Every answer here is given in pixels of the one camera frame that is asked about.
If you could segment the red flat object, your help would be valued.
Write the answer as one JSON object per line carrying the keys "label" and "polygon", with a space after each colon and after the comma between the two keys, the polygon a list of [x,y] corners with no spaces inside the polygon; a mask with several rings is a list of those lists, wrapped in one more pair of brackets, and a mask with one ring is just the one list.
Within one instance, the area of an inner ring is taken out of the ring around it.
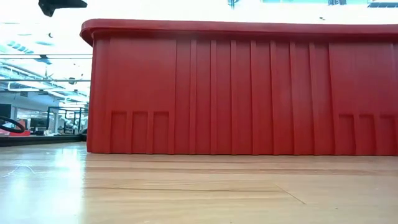
{"label": "red flat object", "polygon": [[11,133],[9,131],[5,131],[5,130],[0,129],[0,135],[3,135],[3,136],[30,136],[30,131],[29,130],[25,130],[22,133]]}

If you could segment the black robot cell frame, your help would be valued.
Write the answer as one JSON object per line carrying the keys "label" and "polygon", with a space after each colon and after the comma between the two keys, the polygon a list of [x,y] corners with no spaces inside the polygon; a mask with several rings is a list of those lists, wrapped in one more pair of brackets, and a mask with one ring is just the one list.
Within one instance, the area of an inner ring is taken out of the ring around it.
{"label": "black robot cell frame", "polygon": [[75,106],[49,106],[45,130],[53,134],[80,134],[88,125],[88,109]]}

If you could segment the ceiling vent grille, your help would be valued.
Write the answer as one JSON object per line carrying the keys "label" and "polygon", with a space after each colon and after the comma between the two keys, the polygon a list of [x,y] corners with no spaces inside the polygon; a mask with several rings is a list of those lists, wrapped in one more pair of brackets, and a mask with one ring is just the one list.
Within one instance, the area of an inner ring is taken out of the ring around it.
{"label": "ceiling vent grille", "polygon": [[394,1],[373,1],[369,2],[368,7],[370,8],[398,8],[398,2]]}

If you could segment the grey ceiling rail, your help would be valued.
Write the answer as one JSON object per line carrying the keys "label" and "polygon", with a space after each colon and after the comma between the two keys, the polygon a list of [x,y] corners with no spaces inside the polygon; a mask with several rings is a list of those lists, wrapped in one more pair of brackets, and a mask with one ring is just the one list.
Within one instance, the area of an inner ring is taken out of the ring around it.
{"label": "grey ceiling rail", "polygon": [[75,82],[91,82],[91,80],[74,80],[74,79],[53,79],[53,80],[40,80],[40,79],[0,79],[0,82],[68,82],[68,83],[75,83]]}

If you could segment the large red plastic bin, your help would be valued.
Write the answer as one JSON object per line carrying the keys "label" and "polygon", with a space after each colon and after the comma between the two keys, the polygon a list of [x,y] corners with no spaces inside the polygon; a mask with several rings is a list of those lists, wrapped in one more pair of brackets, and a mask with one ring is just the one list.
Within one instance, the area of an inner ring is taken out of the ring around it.
{"label": "large red plastic bin", "polygon": [[87,150],[398,156],[398,24],[91,19]]}

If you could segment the dark background table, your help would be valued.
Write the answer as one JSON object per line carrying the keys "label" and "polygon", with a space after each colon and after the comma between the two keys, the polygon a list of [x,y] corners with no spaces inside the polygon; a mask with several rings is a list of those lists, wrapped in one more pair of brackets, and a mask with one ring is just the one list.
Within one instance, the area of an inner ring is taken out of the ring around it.
{"label": "dark background table", "polygon": [[38,144],[58,144],[80,142],[80,135],[59,136],[0,136],[0,147],[28,146]]}

